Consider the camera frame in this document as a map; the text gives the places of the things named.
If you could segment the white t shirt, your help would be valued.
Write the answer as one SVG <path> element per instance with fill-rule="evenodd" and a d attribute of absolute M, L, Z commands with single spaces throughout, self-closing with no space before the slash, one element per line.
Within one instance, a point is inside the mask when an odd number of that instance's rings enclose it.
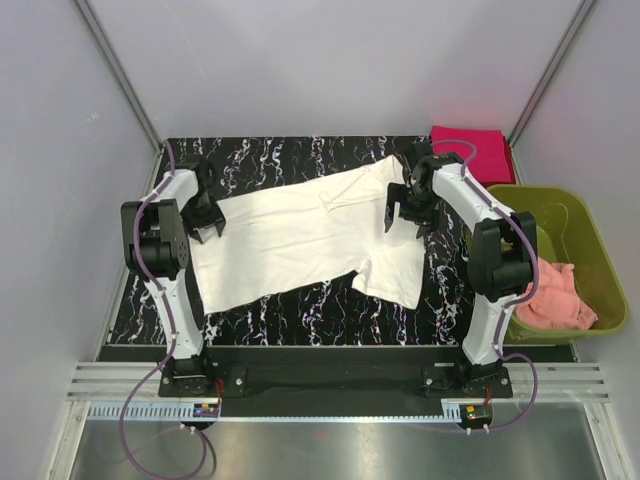
<path fill-rule="evenodd" d="M 421 295 L 425 250 L 415 224 L 384 227 L 387 187 L 403 182 L 390 155 L 299 184 L 223 199 L 222 235 L 192 242 L 207 314 L 354 274 L 355 290 L 408 309 Z"/>

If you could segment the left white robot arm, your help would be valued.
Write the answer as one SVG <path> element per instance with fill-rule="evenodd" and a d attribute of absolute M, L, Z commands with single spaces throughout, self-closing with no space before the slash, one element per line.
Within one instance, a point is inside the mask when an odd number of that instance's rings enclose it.
<path fill-rule="evenodd" d="M 196 397 L 219 386 L 187 291 L 190 242 L 220 237 L 226 218 L 214 198 L 213 162 L 191 155 L 140 200 L 121 205 L 124 260 L 156 305 L 166 339 L 159 395 Z"/>

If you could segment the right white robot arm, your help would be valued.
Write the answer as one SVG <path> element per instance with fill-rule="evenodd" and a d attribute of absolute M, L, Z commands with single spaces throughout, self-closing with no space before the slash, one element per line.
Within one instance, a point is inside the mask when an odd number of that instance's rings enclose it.
<path fill-rule="evenodd" d="M 423 237 L 449 205 L 471 233 L 467 277 L 475 300 L 469 330 L 453 365 L 427 374 L 423 389 L 428 396 L 480 397 L 502 383 L 506 329 L 515 306 L 538 284 L 536 220 L 490 195 L 455 152 L 437 153 L 425 141 L 412 144 L 404 158 L 403 182 L 387 187 L 384 229 L 401 218 Z"/>

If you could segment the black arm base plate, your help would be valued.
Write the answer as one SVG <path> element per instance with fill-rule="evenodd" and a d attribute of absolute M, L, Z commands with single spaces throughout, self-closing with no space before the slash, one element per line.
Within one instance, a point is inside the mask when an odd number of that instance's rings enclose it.
<path fill-rule="evenodd" d="M 409 347 L 210 347 L 219 386 L 201 401 L 240 399 L 249 404 L 326 401 L 331 405 L 414 406 L 420 400 L 483 403 L 510 399 L 513 388 L 503 366 L 502 383 L 477 396 L 428 396 L 427 374 L 453 365 L 459 348 Z"/>

